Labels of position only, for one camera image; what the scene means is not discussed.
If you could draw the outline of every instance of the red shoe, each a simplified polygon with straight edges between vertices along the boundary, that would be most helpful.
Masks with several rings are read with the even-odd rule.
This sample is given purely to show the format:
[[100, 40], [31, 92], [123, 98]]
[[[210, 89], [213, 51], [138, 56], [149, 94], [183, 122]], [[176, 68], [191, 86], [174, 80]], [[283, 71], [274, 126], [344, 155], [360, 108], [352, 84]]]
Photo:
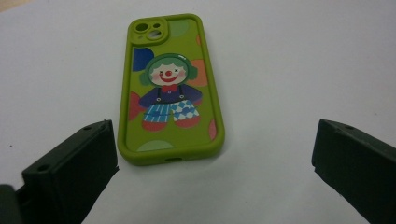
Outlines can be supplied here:
[[199, 123], [201, 120], [200, 116], [196, 116], [190, 119], [180, 119], [175, 121], [175, 124], [180, 128], [191, 128]]
[[150, 132], [158, 132], [164, 129], [166, 126], [166, 122], [148, 122], [142, 121], [142, 127]]

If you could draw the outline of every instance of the phone case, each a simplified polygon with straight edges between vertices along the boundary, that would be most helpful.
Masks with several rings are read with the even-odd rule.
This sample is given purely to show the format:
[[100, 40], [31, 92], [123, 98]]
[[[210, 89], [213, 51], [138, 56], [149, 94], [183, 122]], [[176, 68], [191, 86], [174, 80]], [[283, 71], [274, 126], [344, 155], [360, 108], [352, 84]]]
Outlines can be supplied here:
[[217, 154], [224, 126], [202, 22], [192, 14], [133, 21], [118, 147], [134, 165]]

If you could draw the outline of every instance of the green hair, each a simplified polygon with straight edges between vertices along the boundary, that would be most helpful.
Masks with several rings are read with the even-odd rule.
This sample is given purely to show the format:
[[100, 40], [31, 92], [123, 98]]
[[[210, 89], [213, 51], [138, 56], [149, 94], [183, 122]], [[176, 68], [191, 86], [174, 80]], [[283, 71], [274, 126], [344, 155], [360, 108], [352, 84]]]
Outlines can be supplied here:
[[151, 82], [150, 74], [153, 72], [154, 69], [160, 67], [162, 64], [174, 64], [177, 67], [183, 67], [184, 70], [186, 70], [187, 74], [187, 77], [186, 79], [184, 79], [183, 83], [187, 80], [196, 79], [198, 76], [198, 69], [192, 66], [192, 64], [186, 57], [181, 54], [167, 53], [157, 56], [148, 62], [145, 72], [140, 75], [140, 82], [145, 86], [149, 84], [155, 85]]

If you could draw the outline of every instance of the white surface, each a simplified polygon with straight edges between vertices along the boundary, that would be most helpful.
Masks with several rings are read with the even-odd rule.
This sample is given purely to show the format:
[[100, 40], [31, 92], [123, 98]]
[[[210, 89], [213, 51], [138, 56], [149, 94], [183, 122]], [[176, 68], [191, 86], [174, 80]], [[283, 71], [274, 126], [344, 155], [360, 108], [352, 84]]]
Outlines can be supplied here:
[[319, 119], [396, 146], [396, 2], [44, 1], [0, 13], [0, 180], [84, 125], [118, 129], [126, 30], [191, 12], [226, 126], [209, 160], [120, 171], [88, 223], [366, 223], [310, 163]]

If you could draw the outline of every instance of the blue shape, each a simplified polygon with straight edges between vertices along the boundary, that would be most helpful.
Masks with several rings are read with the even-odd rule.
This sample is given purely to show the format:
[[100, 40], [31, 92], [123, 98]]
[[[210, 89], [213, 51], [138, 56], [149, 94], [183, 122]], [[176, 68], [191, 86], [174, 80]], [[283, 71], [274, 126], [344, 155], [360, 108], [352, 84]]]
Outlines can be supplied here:
[[134, 49], [134, 58], [132, 62], [132, 71], [137, 72], [144, 70], [149, 61], [154, 58], [154, 53], [151, 49]]

